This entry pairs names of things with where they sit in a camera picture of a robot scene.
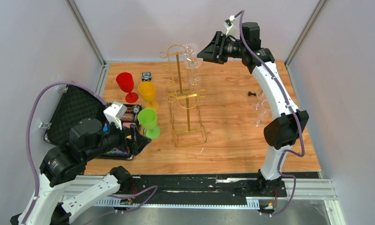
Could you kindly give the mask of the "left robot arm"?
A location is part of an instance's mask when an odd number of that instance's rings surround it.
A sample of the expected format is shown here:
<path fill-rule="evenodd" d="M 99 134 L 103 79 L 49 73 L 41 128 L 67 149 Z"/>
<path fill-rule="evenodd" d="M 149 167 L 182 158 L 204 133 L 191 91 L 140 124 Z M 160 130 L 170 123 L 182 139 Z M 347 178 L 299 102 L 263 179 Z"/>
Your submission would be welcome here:
<path fill-rule="evenodd" d="M 13 225 L 69 225 L 90 206 L 106 196 L 132 189 L 132 176 L 122 166 L 114 167 L 96 185 L 79 195 L 60 201 L 65 189 L 82 174 L 89 161 L 115 148 L 129 148 L 134 155 L 151 143 L 135 125 L 131 138 L 114 124 L 107 132 L 97 119 L 83 119 L 70 129 L 69 139 L 50 149 L 39 170 L 38 195 L 33 195 L 27 209 L 10 219 Z"/>

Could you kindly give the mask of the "black chess pawn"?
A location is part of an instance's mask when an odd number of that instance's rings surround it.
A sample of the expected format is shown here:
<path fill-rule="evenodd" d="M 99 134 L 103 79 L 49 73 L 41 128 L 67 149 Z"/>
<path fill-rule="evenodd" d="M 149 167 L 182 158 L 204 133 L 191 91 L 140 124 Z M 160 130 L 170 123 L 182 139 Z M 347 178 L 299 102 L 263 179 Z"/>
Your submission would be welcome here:
<path fill-rule="evenodd" d="M 249 91 L 249 92 L 247 93 L 247 95 L 248 95 L 248 96 L 256 96 L 256 93 L 255 93 L 255 92 L 250 92 L 250 91 Z"/>

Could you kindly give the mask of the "clear wine glass rearmost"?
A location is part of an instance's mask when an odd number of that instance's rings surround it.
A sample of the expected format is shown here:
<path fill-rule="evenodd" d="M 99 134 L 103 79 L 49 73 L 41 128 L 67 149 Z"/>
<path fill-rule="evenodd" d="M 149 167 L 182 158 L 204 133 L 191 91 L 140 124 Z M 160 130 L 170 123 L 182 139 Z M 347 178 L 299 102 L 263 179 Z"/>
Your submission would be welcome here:
<path fill-rule="evenodd" d="M 194 43 L 185 44 L 181 47 L 181 52 L 186 56 L 193 56 L 197 53 L 198 47 Z"/>

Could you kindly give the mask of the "orange wine glass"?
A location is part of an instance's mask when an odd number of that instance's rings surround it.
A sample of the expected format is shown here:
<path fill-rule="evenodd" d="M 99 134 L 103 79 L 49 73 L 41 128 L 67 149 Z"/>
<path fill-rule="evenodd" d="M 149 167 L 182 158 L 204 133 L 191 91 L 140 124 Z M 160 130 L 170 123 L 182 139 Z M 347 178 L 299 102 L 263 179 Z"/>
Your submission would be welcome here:
<path fill-rule="evenodd" d="M 146 102 L 146 108 L 151 108 L 155 111 L 159 108 L 159 103 L 156 98 L 156 87 L 153 82 L 144 81 L 138 85 L 138 91 L 142 99 Z"/>

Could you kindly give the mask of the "green wine glass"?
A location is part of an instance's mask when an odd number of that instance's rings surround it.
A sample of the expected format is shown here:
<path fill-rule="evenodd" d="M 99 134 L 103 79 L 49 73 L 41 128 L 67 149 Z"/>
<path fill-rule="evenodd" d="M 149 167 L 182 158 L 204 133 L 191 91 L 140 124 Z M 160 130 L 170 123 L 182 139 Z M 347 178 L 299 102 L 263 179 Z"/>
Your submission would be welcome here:
<path fill-rule="evenodd" d="M 156 139 L 160 136 L 158 127 L 158 117 L 155 110 L 145 108 L 138 113 L 138 121 L 146 129 L 146 136 L 150 139 Z"/>

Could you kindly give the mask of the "red wine glass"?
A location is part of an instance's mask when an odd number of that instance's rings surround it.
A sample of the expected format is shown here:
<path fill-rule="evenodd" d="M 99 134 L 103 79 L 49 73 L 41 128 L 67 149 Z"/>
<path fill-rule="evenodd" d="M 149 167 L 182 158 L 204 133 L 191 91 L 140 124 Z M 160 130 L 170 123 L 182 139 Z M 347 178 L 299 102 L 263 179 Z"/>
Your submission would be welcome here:
<path fill-rule="evenodd" d="M 116 82 L 119 88 L 126 93 L 125 101 L 127 103 L 135 103 L 138 100 L 138 94 L 133 92 L 135 83 L 133 77 L 128 72 L 122 72 L 117 75 Z"/>

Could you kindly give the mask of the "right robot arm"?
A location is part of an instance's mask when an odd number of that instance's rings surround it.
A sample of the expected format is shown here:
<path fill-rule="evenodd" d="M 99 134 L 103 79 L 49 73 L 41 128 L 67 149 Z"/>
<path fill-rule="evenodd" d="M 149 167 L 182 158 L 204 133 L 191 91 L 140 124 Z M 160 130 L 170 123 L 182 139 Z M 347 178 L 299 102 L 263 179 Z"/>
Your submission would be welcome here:
<path fill-rule="evenodd" d="M 198 53 L 206 62 L 224 64 L 229 58 L 242 60 L 253 77 L 258 81 L 270 105 L 272 122 L 263 134 L 268 144 L 267 155 L 259 170 L 260 179 L 256 189 L 267 196 L 275 190 L 275 182 L 281 178 L 280 169 L 285 155 L 297 140 L 302 140 L 303 130 L 309 116 L 293 102 L 278 75 L 275 59 L 268 48 L 261 47 L 260 27 L 256 22 L 240 24 L 240 38 L 235 39 L 232 32 L 236 26 L 231 19 L 224 23 L 226 33 L 217 31 L 211 42 Z"/>

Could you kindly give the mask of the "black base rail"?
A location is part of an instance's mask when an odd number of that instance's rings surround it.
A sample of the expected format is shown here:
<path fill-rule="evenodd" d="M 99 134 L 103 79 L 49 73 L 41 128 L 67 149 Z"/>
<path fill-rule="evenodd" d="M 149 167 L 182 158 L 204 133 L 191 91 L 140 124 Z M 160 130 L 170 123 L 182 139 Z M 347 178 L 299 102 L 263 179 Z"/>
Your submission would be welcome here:
<path fill-rule="evenodd" d="M 135 175 L 128 188 L 116 193 L 129 196 L 157 186 L 145 207 L 257 209 L 293 200 L 336 200 L 331 180 L 317 172 L 292 172 L 265 194 L 255 190 L 258 173 Z"/>

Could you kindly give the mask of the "clear wine glass front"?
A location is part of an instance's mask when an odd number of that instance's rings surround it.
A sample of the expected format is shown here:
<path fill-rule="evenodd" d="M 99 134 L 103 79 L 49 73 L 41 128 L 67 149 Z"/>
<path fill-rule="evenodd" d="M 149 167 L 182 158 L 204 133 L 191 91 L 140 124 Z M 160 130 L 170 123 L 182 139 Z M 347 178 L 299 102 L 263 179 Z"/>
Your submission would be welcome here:
<path fill-rule="evenodd" d="M 266 113 L 268 111 L 267 99 L 262 88 L 255 93 L 255 100 L 251 104 L 251 108 L 257 113 Z"/>

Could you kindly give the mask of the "black poker chip case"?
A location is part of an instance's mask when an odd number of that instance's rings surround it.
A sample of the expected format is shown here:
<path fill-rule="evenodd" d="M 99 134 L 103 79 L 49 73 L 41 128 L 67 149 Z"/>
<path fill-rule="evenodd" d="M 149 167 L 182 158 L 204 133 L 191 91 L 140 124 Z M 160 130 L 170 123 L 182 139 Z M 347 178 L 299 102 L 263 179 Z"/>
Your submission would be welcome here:
<path fill-rule="evenodd" d="M 59 103 L 50 120 L 50 127 L 44 134 L 44 141 L 53 145 L 60 145 L 69 139 L 70 129 L 83 119 L 91 118 L 99 120 L 103 127 L 109 124 L 104 115 L 106 106 L 88 91 L 75 85 L 62 85 L 66 90 L 60 97 Z M 143 109 L 141 105 L 126 104 L 126 113 L 121 122 L 126 137 L 130 138 L 130 125 L 136 124 L 142 134 L 142 128 L 138 121 L 138 113 Z M 132 160 L 133 156 L 103 156 L 103 159 Z"/>

